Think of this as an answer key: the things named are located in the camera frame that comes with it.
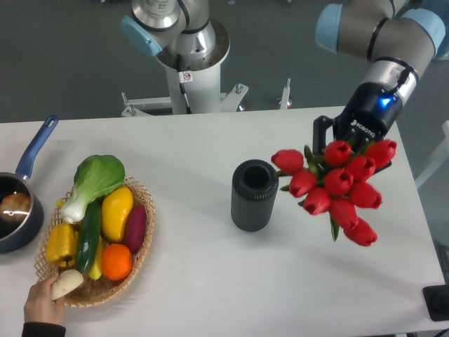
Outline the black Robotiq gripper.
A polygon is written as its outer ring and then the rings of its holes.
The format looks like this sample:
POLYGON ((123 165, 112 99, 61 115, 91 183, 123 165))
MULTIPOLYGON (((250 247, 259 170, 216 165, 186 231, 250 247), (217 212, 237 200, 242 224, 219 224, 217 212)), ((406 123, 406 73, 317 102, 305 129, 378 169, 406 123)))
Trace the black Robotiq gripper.
MULTIPOLYGON (((335 121, 325 115, 313 122, 312 153, 323 154, 327 130, 333 127, 337 140, 347 140, 355 152, 370 142, 383 140, 400 112, 400 98, 382 84, 366 82, 358 86, 335 121)), ((391 160, 376 168, 373 175, 389 168, 391 160)))

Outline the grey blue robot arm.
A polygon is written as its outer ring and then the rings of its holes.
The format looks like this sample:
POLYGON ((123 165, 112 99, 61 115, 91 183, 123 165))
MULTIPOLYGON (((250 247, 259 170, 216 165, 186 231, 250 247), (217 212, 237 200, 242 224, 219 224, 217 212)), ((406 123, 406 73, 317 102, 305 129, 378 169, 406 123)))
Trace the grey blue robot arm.
MULTIPOLYGON (((326 131, 355 152, 381 141, 408 101, 446 33, 435 12, 404 10, 403 1, 348 1, 321 12, 315 40, 324 49, 366 59, 368 73, 342 113, 314 121, 313 152, 323 154, 326 131)), ((174 114, 233 112, 247 88, 220 90, 229 36, 209 15, 207 1, 134 1, 121 28, 141 53, 166 69, 174 114)))

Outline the dark sleeve forearm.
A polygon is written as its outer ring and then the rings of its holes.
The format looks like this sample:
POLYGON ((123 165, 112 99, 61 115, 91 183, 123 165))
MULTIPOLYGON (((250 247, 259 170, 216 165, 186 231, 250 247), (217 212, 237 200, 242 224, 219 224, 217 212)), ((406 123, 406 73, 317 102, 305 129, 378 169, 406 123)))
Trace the dark sleeve forearm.
POLYGON ((43 322, 25 322, 22 337, 65 337, 66 327, 43 322))

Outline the person's bare hand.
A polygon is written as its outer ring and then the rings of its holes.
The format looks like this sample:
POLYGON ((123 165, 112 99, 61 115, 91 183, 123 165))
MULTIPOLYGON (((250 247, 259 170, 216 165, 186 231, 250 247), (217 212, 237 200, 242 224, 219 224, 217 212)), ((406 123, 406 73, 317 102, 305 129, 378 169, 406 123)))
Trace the person's bare hand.
POLYGON ((65 300, 51 299, 52 285, 59 277, 52 276, 32 285, 24 304, 24 322, 62 325, 65 318, 65 300))

